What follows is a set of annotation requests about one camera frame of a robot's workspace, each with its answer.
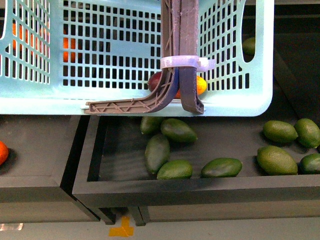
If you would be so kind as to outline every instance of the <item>black tray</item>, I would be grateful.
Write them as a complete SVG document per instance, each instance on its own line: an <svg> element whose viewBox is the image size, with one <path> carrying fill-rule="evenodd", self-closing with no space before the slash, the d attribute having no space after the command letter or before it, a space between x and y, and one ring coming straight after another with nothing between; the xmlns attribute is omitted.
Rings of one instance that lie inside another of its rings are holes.
<svg viewBox="0 0 320 240"><path fill-rule="evenodd" d="M71 193L88 117L0 115L0 222L79 222L99 218Z"/></svg>

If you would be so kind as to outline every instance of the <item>red apple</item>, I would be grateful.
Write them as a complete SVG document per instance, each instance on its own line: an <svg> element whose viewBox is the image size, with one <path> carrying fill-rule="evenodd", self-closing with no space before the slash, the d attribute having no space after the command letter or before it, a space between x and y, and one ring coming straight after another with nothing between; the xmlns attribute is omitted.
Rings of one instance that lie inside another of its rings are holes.
<svg viewBox="0 0 320 240"><path fill-rule="evenodd" d="M160 81L160 77L161 77L161 71L158 71L149 78L147 85L148 85L148 89L151 92L156 89Z"/></svg>

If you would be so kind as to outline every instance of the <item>gray floor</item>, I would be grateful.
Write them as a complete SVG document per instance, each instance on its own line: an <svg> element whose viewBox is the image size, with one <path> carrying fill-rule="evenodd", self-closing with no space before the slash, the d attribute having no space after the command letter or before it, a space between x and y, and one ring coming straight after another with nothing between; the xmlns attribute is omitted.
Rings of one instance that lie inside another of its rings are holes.
<svg viewBox="0 0 320 240"><path fill-rule="evenodd" d="M0 231L1 240L118 240L102 222L26 223L21 231ZM318 240L320 217L149 223L134 227L132 240Z"/></svg>

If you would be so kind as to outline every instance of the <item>black compartment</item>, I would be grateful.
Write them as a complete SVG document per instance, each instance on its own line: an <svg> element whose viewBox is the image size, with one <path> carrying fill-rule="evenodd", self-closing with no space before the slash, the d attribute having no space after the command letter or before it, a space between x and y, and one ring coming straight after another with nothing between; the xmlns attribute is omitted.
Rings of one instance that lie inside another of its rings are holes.
<svg viewBox="0 0 320 240"><path fill-rule="evenodd" d="M154 180L145 167L144 152L151 136L140 132L140 119L128 117L101 117L100 129L106 129L103 153L100 156L98 181ZM193 166L192 178L200 178L202 167L209 161L229 157L242 161L238 177L263 176L257 166L257 149L277 145L287 150L299 162L315 150L307 150L297 142L286 145L269 141L262 134L265 122L282 120L295 124L297 116L278 84L274 85L272 104L258 117L184 117L198 134L192 144L170 142L170 160L186 159Z"/></svg>

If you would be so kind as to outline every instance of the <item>green fruit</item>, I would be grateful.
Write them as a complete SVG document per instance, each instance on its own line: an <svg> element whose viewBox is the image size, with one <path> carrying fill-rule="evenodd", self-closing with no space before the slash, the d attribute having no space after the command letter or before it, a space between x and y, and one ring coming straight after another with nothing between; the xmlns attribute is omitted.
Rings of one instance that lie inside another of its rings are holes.
<svg viewBox="0 0 320 240"><path fill-rule="evenodd" d="M185 122L169 118L162 122L161 132L174 142L193 143L198 137L195 131Z"/></svg>
<svg viewBox="0 0 320 240"><path fill-rule="evenodd" d="M140 130L142 134L154 134L160 130L164 117L144 116L141 119Z"/></svg>
<svg viewBox="0 0 320 240"><path fill-rule="evenodd" d="M256 51L256 38L250 37L242 43L242 51L247 55L255 55Z"/></svg>
<svg viewBox="0 0 320 240"><path fill-rule="evenodd" d="M146 169L151 174L156 174L170 156L168 139L161 133L153 136L147 143L145 152Z"/></svg>
<svg viewBox="0 0 320 240"><path fill-rule="evenodd" d="M276 143L290 143L298 137L294 126L284 121L268 121L263 126L264 135Z"/></svg>
<svg viewBox="0 0 320 240"><path fill-rule="evenodd" d="M269 175L297 175L298 166L293 157L277 146L264 146L258 149L256 159Z"/></svg>
<svg viewBox="0 0 320 240"><path fill-rule="evenodd" d="M159 170L157 179L189 179L192 166L187 160L179 159L165 163Z"/></svg>
<svg viewBox="0 0 320 240"><path fill-rule="evenodd" d="M294 125L298 133L298 141L308 149L317 148L320 145L320 129L310 119L302 118Z"/></svg>
<svg viewBox="0 0 320 240"><path fill-rule="evenodd" d="M220 157L208 162L201 170L202 178L235 177L242 169L242 162L235 158Z"/></svg>
<svg viewBox="0 0 320 240"><path fill-rule="evenodd" d="M301 159L299 167L303 174L320 174L320 153L314 153Z"/></svg>

